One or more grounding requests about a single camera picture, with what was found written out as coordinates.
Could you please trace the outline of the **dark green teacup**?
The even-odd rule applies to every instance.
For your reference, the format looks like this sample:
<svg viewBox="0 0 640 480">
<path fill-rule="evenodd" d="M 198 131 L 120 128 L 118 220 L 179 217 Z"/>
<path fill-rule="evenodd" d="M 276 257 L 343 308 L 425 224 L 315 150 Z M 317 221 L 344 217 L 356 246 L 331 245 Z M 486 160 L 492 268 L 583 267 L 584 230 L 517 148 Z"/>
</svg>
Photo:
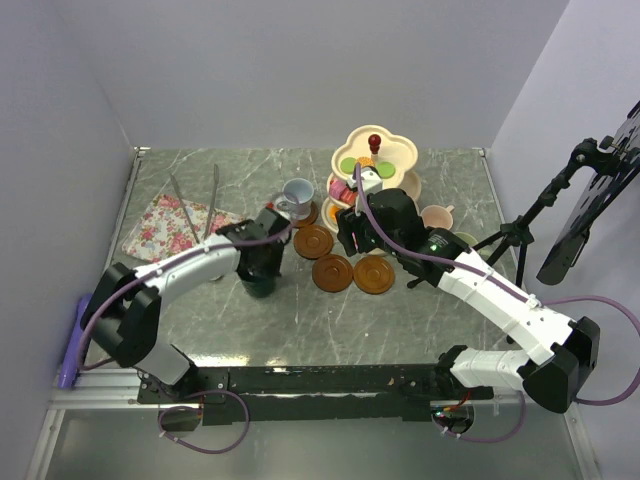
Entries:
<svg viewBox="0 0 640 480">
<path fill-rule="evenodd" d="M 274 278 L 247 276 L 241 277 L 241 283 L 248 295 L 258 299 L 270 296 L 277 287 Z"/>
</svg>

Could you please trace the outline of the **pink teacup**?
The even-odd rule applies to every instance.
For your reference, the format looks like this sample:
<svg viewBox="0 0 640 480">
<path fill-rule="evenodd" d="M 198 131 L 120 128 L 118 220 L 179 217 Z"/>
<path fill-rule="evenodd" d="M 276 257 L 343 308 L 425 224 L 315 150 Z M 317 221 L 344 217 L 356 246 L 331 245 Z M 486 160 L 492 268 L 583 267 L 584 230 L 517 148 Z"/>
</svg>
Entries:
<svg viewBox="0 0 640 480">
<path fill-rule="evenodd" d="M 443 228 L 446 230 L 450 230 L 454 224 L 452 215 L 454 209 L 455 207 L 453 205 L 449 205 L 446 207 L 439 205 L 430 205 L 424 207 L 421 210 L 420 216 L 425 227 Z"/>
</svg>

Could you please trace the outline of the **red toy cake slice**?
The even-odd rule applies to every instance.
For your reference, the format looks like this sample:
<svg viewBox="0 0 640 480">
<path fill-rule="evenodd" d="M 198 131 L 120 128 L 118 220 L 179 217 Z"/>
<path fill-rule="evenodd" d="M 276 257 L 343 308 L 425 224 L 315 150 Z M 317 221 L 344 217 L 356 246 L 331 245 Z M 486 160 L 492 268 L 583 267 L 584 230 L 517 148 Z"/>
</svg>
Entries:
<svg viewBox="0 0 640 480">
<path fill-rule="evenodd" d="M 351 191 L 349 188 L 346 188 L 341 196 L 340 196 L 340 200 L 350 206 L 353 206 L 356 202 L 356 199 L 358 197 L 358 194 L 354 191 Z"/>
</svg>

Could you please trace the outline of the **brown wooden coaster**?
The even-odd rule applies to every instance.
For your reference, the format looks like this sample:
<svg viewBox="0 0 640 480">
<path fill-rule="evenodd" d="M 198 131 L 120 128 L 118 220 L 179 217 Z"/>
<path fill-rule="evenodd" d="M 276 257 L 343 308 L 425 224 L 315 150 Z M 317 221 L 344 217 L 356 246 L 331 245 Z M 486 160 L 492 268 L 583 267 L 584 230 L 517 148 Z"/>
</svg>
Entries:
<svg viewBox="0 0 640 480">
<path fill-rule="evenodd" d="M 310 212 L 309 214 L 300 220 L 296 220 L 293 226 L 297 229 L 312 225 L 315 223 L 316 219 L 319 215 L 319 209 L 315 201 L 312 201 L 310 204 Z"/>
<path fill-rule="evenodd" d="M 353 280 L 363 292 L 379 295 L 395 282 L 395 272 L 389 262 L 378 256 L 361 258 L 353 267 Z"/>
<path fill-rule="evenodd" d="M 312 280 L 322 291 L 337 293 L 353 281 L 353 267 L 343 256 L 328 254 L 317 259 L 312 268 Z"/>
<path fill-rule="evenodd" d="M 305 259 L 319 259 L 329 254 L 333 245 L 331 232 L 319 225 L 304 226 L 294 236 L 294 249 Z"/>
</svg>

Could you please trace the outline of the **pink toy cake slice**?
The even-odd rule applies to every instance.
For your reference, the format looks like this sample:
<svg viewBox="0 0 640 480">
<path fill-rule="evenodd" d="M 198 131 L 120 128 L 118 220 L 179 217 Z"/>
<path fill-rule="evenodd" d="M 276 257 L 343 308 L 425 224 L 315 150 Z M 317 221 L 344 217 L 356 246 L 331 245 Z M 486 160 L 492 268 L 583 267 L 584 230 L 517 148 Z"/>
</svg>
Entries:
<svg viewBox="0 0 640 480">
<path fill-rule="evenodd" d="M 347 186 L 342 180 L 334 179 L 329 185 L 328 193 L 332 198 L 340 199 L 345 189 Z"/>
</svg>

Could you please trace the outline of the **light blue mug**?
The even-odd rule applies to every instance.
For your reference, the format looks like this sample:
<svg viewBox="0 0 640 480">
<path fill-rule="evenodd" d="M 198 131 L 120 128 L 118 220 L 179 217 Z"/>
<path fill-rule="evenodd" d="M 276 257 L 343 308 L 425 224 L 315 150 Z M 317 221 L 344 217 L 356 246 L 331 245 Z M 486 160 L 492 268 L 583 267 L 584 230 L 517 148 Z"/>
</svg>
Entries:
<svg viewBox="0 0 640 480">
<path fill-rule="evenodd" d="M 315 190 L 310 181 L 303 178 L 293 178 L 285 183 L 281 194 L 274 201 L 274 206 L 277 210 L 287 213 L 295 221 L 303 220 L 311 213 L 314 193 Z"/>
</svg>

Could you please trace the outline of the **light green teacup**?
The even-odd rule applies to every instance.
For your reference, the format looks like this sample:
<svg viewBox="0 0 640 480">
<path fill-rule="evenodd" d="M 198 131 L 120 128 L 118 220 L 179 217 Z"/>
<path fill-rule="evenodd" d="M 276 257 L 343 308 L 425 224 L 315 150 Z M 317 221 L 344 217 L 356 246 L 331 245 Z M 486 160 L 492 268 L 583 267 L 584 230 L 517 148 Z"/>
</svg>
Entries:
<svg viewBox="0 0 640 480">
<path fill-rule="evenodd" d="M 488 260 L 491 256 L 492 250 L 489 246 L 485 246 L 483 248 L 476 247 L 479 241 L 474 236 L 466 232 L 455 232 L 455 235 L 477 251 L 484 260 Z"/>
</svg>

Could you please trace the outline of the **metal fork tongs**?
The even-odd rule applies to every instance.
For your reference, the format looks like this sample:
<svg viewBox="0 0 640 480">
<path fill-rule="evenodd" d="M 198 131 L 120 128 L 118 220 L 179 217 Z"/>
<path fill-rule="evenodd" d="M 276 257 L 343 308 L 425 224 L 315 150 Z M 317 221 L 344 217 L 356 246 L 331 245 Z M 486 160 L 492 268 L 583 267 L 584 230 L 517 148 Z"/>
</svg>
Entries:
<svg viewBox="0 0 640 480">
<path fill-rule="evenodd" d="M 176 177 L 173 174 L 170 174 L 169 180 L 189 230 L 195 242 L 199 244 L 202 240 L 206 240 L 212 233 L 213 223 L 217 215 L 216 199 L 220 183 L 219 166 L 217 164 L 213 166 L 212 188 L 208 205 L 196 203 L 188 204 L 183 197 Z"/>
</svg>

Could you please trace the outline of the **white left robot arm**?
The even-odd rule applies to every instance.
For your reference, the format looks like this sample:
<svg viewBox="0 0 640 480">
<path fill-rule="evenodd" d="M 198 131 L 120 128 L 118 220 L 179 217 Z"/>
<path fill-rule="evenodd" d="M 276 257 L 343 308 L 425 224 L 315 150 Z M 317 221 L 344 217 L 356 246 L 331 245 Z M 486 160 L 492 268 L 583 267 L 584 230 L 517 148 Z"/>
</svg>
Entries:
<svg viewBox="0 0 640 480">
<path fill-rule="evenodd" d="M 172 400 L 189 400 L 197 390 L 198 368 L 178 348 L 159 340 L 164 308 L 229 274 L 237 275 L 252 297 L 271 295 L 292 228 L 289 214 L 265 207 L 256 218 L 221 227 L 165 260 L 135 269 L 111 265 L 86 307 L 78 346 L 95 342 L 119 366 L 159 380 Z"/>
</svg>

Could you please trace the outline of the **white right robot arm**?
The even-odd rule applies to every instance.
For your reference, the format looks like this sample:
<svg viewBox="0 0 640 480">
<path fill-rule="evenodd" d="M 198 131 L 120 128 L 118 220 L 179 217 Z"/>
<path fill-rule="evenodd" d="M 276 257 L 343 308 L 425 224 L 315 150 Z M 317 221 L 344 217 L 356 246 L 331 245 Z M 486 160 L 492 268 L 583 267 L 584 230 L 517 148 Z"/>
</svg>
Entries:
<svg viewBox="0 0 640 480">
<path fill-rule="evenodd" d="M 596 366 L 600 328 L 541 304 L 488 265 L 454 233 L 427 227 L 401 189 L 371 194 L 367 204 L 337 212 L 338 239 L 348 255 L 381 249 L 418 282 L 446 292 L 482 314 L 517 349 L 454 347 L 436 375 L 439 392 L 458 398 L 469 388 L 522 391 L 554 413 L 568 410 Z"/>
</svg>

